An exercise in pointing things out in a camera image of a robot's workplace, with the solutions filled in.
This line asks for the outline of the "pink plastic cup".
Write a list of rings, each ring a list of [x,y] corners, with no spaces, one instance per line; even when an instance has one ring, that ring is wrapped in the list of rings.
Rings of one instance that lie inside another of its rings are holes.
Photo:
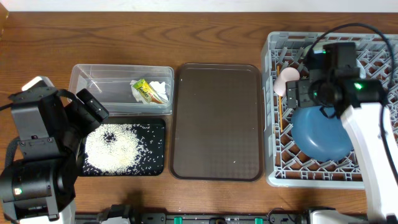
[[[278,96],[284,96],[286,92],[286,83],[290,81],[297,81],[300,79],[300,73],[297,69],[287,67],[283,69],[277,76],[273,90]]]

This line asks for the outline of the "dark blue plate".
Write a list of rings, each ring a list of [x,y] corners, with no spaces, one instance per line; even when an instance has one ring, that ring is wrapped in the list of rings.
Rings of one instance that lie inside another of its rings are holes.
[[[335,111],[320,107],[298,108],[294,111],[291,135],[297,147],[308,157],[321,161],[339,161],[347,156],[353,145],[340,119],[327,118]]]

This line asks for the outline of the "green yellow snack wrapper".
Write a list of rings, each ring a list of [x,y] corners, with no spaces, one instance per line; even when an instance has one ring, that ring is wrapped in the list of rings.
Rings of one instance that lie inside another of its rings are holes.
[[[132,87],[141,94],[146,102],[164,104],[164,100],[144,79],[138,80]]]

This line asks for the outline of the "light blue small bowl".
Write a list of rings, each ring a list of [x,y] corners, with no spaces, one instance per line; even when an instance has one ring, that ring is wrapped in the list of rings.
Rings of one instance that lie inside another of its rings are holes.
[[[363,65],[361,64],[361,62],[359,60],[356,60],[356,65],[359,68],[359,77],[361,79],[365,79],[366,78],[366,71],[365,71]]]

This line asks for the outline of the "mint green bowl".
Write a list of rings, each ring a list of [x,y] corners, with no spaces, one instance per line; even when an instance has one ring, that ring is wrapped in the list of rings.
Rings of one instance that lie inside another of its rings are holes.
[[[303,58],[309,57],[313,53],[314,47],[312,45],[308,45],[303,50]]]

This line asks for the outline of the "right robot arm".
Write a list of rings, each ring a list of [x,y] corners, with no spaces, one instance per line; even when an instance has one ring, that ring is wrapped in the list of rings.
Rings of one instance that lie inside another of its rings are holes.
[[[353,42],[313,44],[305,65],[308,79],[285,84],[289,108],[318,108],[341,121],[358,160],[369,223],[397,223],[397,144],[381,82],[363,78]]]

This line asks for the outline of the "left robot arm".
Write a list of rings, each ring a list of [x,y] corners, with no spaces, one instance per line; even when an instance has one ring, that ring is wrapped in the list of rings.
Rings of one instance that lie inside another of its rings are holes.
[[[21,223],[61,221],[75,199],[82,140],[109,116],[86,89],[73,94],[52,86],[9,96],[19,133],[9,144],[1,174],[1,203],[6,220]]]

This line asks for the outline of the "grey dishwasher rack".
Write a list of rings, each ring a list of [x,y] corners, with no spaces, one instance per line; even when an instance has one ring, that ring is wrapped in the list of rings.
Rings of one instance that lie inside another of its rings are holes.
[[[320,162],[307,157],[296,146],[290,123],[294,110],[287,107],[285,96],[282,98],[283,132],[280,132],[279,97],[272,89],[277,78],[277,66],[280,70],[294,67],[301,76],[307,76],[308,69],[302,62],[303,50],[321,35],[321,32],[271,32],[261,50],[266,180],[273,187],[364,190],[354,151],[339,161]],[[323,41],[354,42],[357,59],[366,71],[366,78],[377,78],[384,87],[387,86],[391,56],[377,34],[332,33]],[[397,71],[388,96],[388,107],[397,142]]]

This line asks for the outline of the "clear plastic waste bin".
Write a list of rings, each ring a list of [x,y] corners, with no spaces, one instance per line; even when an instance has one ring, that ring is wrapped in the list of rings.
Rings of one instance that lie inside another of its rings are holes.
[[[143,104],[132,95],[130,82],[165,82],[166,104]],[[174,70],[165,66],[78,64],[72,69],[69,91],[87,89],[111,116],[169,115],[173,110]]]

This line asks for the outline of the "brown serving tray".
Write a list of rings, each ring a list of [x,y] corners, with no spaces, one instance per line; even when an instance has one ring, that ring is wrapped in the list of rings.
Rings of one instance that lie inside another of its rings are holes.
[[[181,180],[254,182],[264,170],[261,74],[253,65],[178,71],[170,172]]]

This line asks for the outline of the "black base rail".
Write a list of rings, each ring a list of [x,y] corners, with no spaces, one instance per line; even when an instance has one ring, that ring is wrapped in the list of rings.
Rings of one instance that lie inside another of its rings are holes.
[[[130,223],[130,224],[266,224],[266,223],[367,223],[367,218],[350,217],[336,210],[307,210],[301,214],[273,210],[265,215],[256,214],[167,214],[115,212],[113,210],[94,214],[79,214],[75,223]]]

